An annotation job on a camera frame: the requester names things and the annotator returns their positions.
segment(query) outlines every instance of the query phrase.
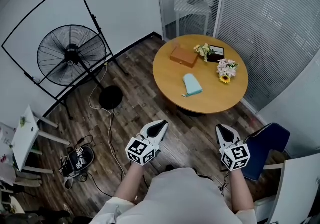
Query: table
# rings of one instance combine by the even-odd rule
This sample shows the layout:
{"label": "table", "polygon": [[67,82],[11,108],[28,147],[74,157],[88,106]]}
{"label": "table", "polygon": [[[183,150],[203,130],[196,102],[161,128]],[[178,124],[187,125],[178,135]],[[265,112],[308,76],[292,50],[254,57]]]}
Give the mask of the table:
{"label": "table", "polygon": [[[192,52],[196,45],[205,43],[223,47],[225,58],[239,64],[236,77],[229,84],[224,84],[219,80],[218,63],[205,63],[202,58],[197,60],[193,68],[170,60],[177,42],[181,48]],[[183,77],[188,73],[196,77],[203,92],[184,98],[182,94],[186,93],[186,86]],[[205,35],[184,35],[167,42],[154,58],[153,76],[160,91],[169,101],[182,109],[200,114],[213,114],[232,108],[243,98],[248,88],[247,68],[239,54],[225,42]]]}
{"label": "table", "polygon": [[41,121],[43,121],[43,122],[47,123],[48,125],[51,125],[55,128],[57,128],[58,125],[56,123],[51,122],[50,120],[48,120],[46,118],[43,118],[40,115],[35,114],[31,110],[30,106],[27,107],[23,117],[25,117],[26,123],[23,127],[21,127],[21,125],[19,123],[18,128],[16,129],[16,132],[15,132],[13,140],[12,140],[13,155],[14,155],[14,158],[17,163],[19,171],[26,170],[26,171],[37,172],[37,173],[53,174],[52,170],[25,166],[30,152],[34,153],[34,154],[38,154],[38,155],[43,154],[41,151],[32,149],[32,147],[36,141],[36,138],[40,135],[42,137],[45,137],[47,139],[50,139],[50,140],[58,142],[58,143],[65,144],[67,146],[70,145],[70,142],[65,139],[61,139],[59,137],[48,134],[44,131],[41,131],[38,127],[38,124],[36,122],[35,117],[37,117]]}
{"label": "table", "polygon": [[209,17],[211,14],[211,9],[207,2],[202,1],[197,4],[189,4],[188,0],[174,0],[174,12],[176,19],[176,36],[180,36],[180,18],[187,15],[205,15],[205,23],[203,34],[207,35]]}

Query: round wooden table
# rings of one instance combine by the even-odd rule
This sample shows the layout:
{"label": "round wooden table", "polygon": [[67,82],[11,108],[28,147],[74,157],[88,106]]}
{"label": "round wooden table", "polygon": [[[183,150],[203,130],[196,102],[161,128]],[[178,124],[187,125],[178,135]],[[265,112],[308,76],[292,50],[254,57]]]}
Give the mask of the round wooden table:
{"label": "round wooden table", "polygon": [[[205,63],[200,56],[193,68],[170,60],[177,43],[191,52],[194,52],[196,45],[205,43],[224,48],[224,57],[239,64],[236,77],[233,77],[229,84],[224,84],[219,80],[218,63]],[[189,73],[198,80],[203,92],[185,98],[182,96],[186,94],[183,77]],[[243,98],[248,88],[247,68],[239,54],[225,42],[206,35],[184,35],[167,42],[154,58],[153,75],[161,92],[172,103],[200,114],[213,114],[232,108]]]}

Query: fan grille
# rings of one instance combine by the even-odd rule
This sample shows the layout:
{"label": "fan grille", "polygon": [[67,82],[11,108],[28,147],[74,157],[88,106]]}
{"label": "fan grille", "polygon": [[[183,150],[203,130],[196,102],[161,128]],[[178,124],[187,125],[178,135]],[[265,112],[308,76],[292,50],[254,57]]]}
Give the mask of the fan grille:
{"label": "fan grille", "polygon": [[106,55],[105,44],[96,32],[84,26],[67,25],[55,29],[42,40],[37,62],[48,80],[68,87],[74,86],[73,82],[86,73],[79,60],[91,69]]}

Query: wooden floor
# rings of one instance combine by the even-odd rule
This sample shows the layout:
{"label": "wooden floor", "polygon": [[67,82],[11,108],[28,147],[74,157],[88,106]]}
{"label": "wooden floor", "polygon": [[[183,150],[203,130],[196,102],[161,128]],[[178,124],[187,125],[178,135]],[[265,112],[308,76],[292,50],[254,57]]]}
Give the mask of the wooden floor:
{"label": "wooden floor", "polygon": [[[115,112],[112,124],[112,144],[116,155],[127,171],[130,163],[126,157],[125,147],[131,137],[135,137],[141,128],[152,121],[167,120],[169,129],[162,143],[161,153],[147,164],[145,178],[148,184],[153,177],[164,171],[172,164],[175,167],[193,167],[199,174],[209,176],[217,186],[224,181],[225,172],[219,169],[219,146],[215,135],[217,124],[229,125],[240,133],[245,139],[249,134],[262,127],[261,123],[241,103],[228,111],[204,115],[201,117],[188,117],[181,112],[172,114],[157,88],[153,77],[153,60],[158,49],[164,44],[156,37],[145,40],[118,58],[118,62],[130,73],[129,77],[118,69],[112,62],[102,84],[106,86],[117,85],[124,94],[123,101]],[[108,129],[110,115],[100,109],[91,109],[88,103],[89,95],[95,87],[93,81],[77,88],[68,97],[68,105],[74,120],[69,120],[66,110],[59,105],[48,116],[50,120],[58,123],[58,129],[47,124],[42,129],[50,134],[71,141],[74,146],[77,141],[92,135],[91,144],[95,152],[95,160],[88,168],[97,185],[102,191],[113,195],[121,182],[121,170],[111,155],[108,145]],[[91,97],[91,102],[98,107],[100,89],[97,88]],[[66,190],[63,177],[59,173],[60,157],[67,155],[67,147],[45,138],[38,139],[38,145],[43,156],[38,158],[40,168],[53,169],[54,175],[44,174],[43,185],[40,188],[27,188],[26,191],[37,197],[21,193],[18,200],[26,210],[35,210],[39,205],[53,210],[63,210],[67,204],[75,216],[94,217],[109,199],[102,194],[89,177],[84,183],[74,181],[71,190]],[[283,163],[281,154],[272,155],[268,162]],[[254,200],[272,196],[277,193],[280,180],[280,171],[265,171],[258,182],[248,181]],[[229,187],[225,191],[225,199],[230,202]],[[144,183],[140,186],[139,200],[147,193]]]}

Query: black metal frame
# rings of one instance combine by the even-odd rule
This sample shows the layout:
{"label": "black metal frame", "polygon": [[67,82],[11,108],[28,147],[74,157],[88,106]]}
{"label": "black metal frame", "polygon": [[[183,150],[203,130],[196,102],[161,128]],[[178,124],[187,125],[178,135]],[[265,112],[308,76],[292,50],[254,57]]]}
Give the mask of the black metal frame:
{"label": "black metal frame", "polygon": [[[72,119],[72,117],[70,116],[70,112],[69,112],[69,109],[68,109],[68,105],[67,105],[67,103],[66,103],[66,100],[64,100],[63,97],[59,98],[59,97],[60,97],[66,90],[68,90],[71,86],[68,86],[68,87],[66,87],[65,89],[63,89],[57,96],[53,96],[50,92],[48,92],[46,89],[44,89],[44,88],[41,86],[41,83],[43,82],[43,80],[40,81],[39,83],[36,82],[36,81],[34,80],[34,78],[33,78],[30,74],[28,74],[28,73],[16,62],[16,60],[10,55],[10,53],[9,53],[9,52],[7,51],[7,49],[5,48],[5,43],[6,43],[6,42],[8,41],[8,39],[11,37],[11,35],[15,32],[15,30],[21,25],[22,22],[24,22],[24,20],[25,20],[32,12],[34,12],[34,11],[35,11],[40,5],[42,5],[45,1],[47,1],[47,0],[43,0],[42,2],[40,2],[35,8],[33,8],[33,9],[19,22],[19,24],[13,29],[13,31],[12,31],[12,32],[9,34],[9,36],[6,38],[6,40],[4,41],[4,43],[2,44],[1,47],[2,47],[2,49],[8,54],[8,56],[13,60],[13,62],[24,72],[24,75],[25,75],[27,78],[29,78],[36,86],[38,86],[38,87],[39,87],[42,91],[44,91],[47,95],[49,95],[50,97],[52,97],[53,99],[55,99],[58,103],[60,103],[60,104],[62,104],[63,106],[65,106],[69,118]],[[108,48],[109,51],[110,51],[110,53],[107,54],[105,58],[103,58],[102,60],[100,60],[100,61],[98,61],[97,63],[95,63],[95,64],[91,67],[91,69],[94,68],[94,67],[96,67],[98,64],[102,63],[103,61],[106,62],[105,60],[106,60],[109,56],[112,56],[112,60],[115,62],[115,64],[120,68],[120,70],[125,74],[125,76],[128,77],[129,74],[119,65],[119,63],[118,63],[117,60],[115,59],[115,55],[114,55],[113,52],[111,51],[111,49],[110,49],[110,47],[109,47],[109,45],[108,45],[108,42],[107,42],[104,34],[102,33],[102,29],[99,27],[99,24],[98,24],[98,22],[97,22],[97,17],[94,16],[94,15],[91,13],[91,11],[90,11],[90,9],[89,9],[89,6],[88,6],[88,4],[87,4],[87,1],[86,1],[86,0],[83,0],[83,2],[84,2],[85,6],[86,6],[86,8],[87,8],[87,10],[88,10],[88,12],[89,12],[89,14],[90,14],[90,17],[92,18],[92,21],[93,21],[93,23],[94,23],[94,25],[95,25],[95,27],[96,27],[96,29],[97,29],[97,31],[98,31],[98,35],[99,35],[99,36],[100,36],[100,35],[102,36],[102,38],[103,38],[102,41],[104,41],[103,43],[106,44],[107,48]],[[88,75],[90,75],[90,76],[92,77],[92,79],[95,80],[95,82],[98,82],[98,80],[96,79],[95,75],[92,73],[92,72],[95,72],[95,70],[93,70],[93,71],[90,71],[90,70],[88,71],[88,70],[86,70],[86,71],[88,72]],[[75,81],[73,81],[72,83],[78,81],[78,80],[79,80],[80,78],[82,78],[85,74],[86,74],[86,73],[84,72],[82,75],[80,75],[80,76],[79,76]]]}

